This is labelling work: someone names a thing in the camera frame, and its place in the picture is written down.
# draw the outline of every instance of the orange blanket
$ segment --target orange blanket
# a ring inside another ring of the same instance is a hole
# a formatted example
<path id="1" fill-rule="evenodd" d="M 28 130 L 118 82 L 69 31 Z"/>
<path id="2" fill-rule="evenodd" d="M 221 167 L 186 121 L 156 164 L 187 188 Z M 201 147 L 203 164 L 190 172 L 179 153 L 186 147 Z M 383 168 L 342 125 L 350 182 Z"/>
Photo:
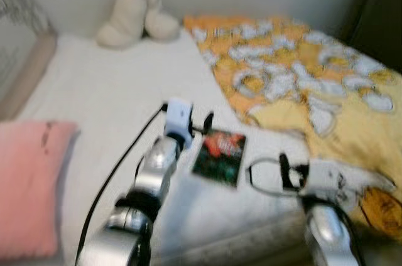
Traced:
<path id="1" fill-rule="evenodd" d="M 307 25 L 287 19 L 185 18 L 237 116 L 304 133 L 311 157 L 391 178 L 352 216 L 402 240 L 402 77 Z"/>

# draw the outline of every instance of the white stuffed toy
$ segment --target white stuffed toy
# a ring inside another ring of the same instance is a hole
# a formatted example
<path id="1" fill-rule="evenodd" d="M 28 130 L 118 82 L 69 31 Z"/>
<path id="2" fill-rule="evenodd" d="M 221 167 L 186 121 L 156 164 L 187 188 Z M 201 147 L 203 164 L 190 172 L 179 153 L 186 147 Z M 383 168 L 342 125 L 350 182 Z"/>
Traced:
<path id="1" fill-rule="evenodd" d="M 180 25 L 162 12 L 161 0 L 116 0 L 110 20 L 98 31 L 98 45 L 121 49 L 139 41 L 145 30 L 161 41 L 175 39 Z"/>

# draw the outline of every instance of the patterned blanket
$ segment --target patterned blanket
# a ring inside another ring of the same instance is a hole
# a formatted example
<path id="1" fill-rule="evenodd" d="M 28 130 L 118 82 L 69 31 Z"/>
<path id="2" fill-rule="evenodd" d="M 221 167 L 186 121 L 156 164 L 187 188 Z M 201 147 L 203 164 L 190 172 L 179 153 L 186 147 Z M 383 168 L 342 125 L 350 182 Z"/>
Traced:
<path id="1" fill-rule="evenodd" d="M 355 220 L 402 240 L 402 77 L 288 18 L 185 18 L 237 116 L 298 130 L 311 157 L 378 171 L 393 194 L 367 189 Z"/>

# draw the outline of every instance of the pink pillow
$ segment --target pink pillow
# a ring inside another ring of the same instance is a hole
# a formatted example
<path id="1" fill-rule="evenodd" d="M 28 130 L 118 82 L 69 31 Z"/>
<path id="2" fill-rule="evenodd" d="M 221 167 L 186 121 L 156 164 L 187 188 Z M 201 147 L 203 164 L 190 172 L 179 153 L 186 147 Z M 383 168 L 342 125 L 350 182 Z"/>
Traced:
<path id="1" fill-rule="evenodd" d="M 0 260 L 56 253 L 57 177 L 76 128 L 0 123 Z"/>

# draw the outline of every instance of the bed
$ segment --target bed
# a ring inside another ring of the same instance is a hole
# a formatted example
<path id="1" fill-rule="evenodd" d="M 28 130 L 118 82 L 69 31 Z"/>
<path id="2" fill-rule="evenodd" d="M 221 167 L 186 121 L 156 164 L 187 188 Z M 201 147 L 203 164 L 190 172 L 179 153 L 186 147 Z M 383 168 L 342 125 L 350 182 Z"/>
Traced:
<path id="1" fill-rule="evenodd" d="M 91 40 L 61 36 L 45 76 L 18 116 L 74 120 L 80 127 L 58 182 L 61 249 L 48 263 L 73 263 L 85 216 L 103 180 L 148 117 L 172 96 L 194 103 L 195 123 L 202 123 L 213 110 L 214 127 L 245 133 L 248 140 L 237 189 L 191 173 L 199 136 L 182 154 L 156 221 L 152 264 L 235 265 L 302 242 L 304 215 L 297 200 L 256 192 L 247 185 L 244 169 L 257 157 L 277 157 L 283 151 L 291 162 L 306 162 L 304 142 L 241 124 L 189 33 L 183 29 L 169 44 L 145 39 L 126 51 L 104 50 Z M 89 237 L 133 183 L 135 166 L 161 134 L 163 121 L 163 116 L 157 118 L 111 181 L 95 210 Z"/>

